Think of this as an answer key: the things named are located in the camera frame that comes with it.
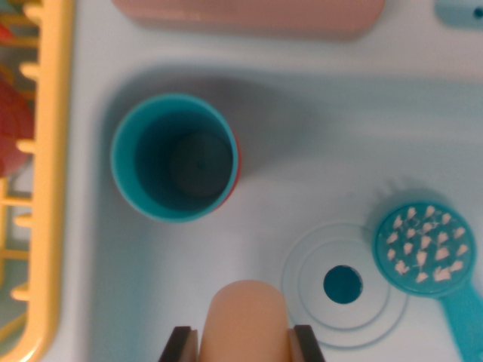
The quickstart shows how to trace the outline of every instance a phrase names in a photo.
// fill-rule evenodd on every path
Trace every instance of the pink lid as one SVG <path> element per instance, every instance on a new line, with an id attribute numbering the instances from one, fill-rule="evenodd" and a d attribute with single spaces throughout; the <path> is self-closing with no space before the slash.
<path id="1" fill-rule="evenodd" d="M 370 29 L 385 0 L 113 0 L 150 23 L 264 29 L 353 38 Z"/>

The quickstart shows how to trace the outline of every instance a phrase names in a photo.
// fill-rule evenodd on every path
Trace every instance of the teal drain hole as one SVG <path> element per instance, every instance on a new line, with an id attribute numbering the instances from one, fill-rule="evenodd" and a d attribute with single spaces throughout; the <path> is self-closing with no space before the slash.
<path id="1" fill-rule="evenodd" d="M 352 303 L 362 293 L 361 276 L 350 266 L 336 266 L 325 275 L 324 291 L 336 303 Z"/>

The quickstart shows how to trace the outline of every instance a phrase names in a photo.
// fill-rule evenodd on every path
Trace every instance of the light blue object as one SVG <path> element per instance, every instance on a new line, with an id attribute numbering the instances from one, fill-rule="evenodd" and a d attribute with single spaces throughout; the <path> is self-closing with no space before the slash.
<path id="1" fill-rule="evenodd" d="M 457 212 L 425 201 L 400 207 L 377 228 L 373 254 L 395 287 L 438 299 L 463 360 L 482 361 L 483 300 L 470 284 L 476 243 Z"/>
<path id="2" fill-rule="evenodd" d="M 0 0 L 0 13 L 15 13 L 14 7 L 7 0 Z"/>
<path id="3" fill-rule="evenodd" d="M 219 207 L 238 173 L 235 136 L 224 117 L 185 94 L 153 97 L 119 125 L 111 150 L 126 200 L 154 219 L 185 222 Z"/>
<path id="4" fill-rule="evenodd" d="M 482 0 L 437 0 L 435 12 L 449 26 L 483 30 Z"/>

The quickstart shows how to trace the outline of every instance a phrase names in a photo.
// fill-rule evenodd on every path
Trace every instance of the toy sink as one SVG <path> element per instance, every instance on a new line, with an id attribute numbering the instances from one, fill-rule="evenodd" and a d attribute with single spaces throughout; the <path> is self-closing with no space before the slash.
<path id="1" fill-rule="evenodd" d="M 415 192 L 472 226 L 483 291 L 482 49 L 479 33 L 444 28 L 430 0 L 388 0 L 371 32 L 344 44 L 147 29 L 109 1 L 78 1 L 60 322 L 43 360 L 158 360 L 173 327 L 202 330 L 225 284 L 281 287 L 308 232 L 370 233 L 381 205 Z M 168 92 L 217 108 L 244 159 L 228 201 L 182 224 L 135 211 L 109 166 L 122 118 Z M 380 338 L 321 341 L 326 359 L 459 360 L 438 303 L 403 304 Z"/>

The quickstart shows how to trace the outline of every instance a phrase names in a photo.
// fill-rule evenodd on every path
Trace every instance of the red cup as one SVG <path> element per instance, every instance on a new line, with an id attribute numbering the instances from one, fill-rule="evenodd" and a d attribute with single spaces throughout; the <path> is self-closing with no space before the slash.
<path id="1" fill-rule="evenodd" d="M 25 99 L 0 78 L 0 177 L 17 171 L 29 157 L 17 141 L 33 138 L 34 119 Z"/>

